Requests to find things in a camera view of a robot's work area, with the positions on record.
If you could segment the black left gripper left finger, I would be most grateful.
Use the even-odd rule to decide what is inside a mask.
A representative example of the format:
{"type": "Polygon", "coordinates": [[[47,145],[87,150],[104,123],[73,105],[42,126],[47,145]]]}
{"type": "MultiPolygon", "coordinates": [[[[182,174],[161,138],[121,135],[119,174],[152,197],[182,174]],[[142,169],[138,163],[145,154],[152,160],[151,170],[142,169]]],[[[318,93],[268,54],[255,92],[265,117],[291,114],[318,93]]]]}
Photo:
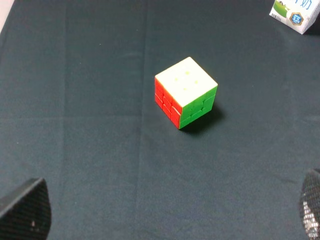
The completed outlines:
{"type": "Polygon", "coordinates": [[[2,240],[46,240],[52,225],[47,182],[30,178],[0,198],[2,240]]]}

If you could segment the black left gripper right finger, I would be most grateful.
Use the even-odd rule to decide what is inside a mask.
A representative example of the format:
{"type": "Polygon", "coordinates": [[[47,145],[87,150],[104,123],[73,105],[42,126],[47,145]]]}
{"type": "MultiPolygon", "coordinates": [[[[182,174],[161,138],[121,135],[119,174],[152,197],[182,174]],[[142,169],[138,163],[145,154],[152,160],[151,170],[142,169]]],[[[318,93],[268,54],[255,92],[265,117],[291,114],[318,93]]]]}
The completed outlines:
{"type": "Polygon", "coordinates": [[[320,169],[306,172],[299,198],[299,216],[309,240],[320,239],[320,169]]]}

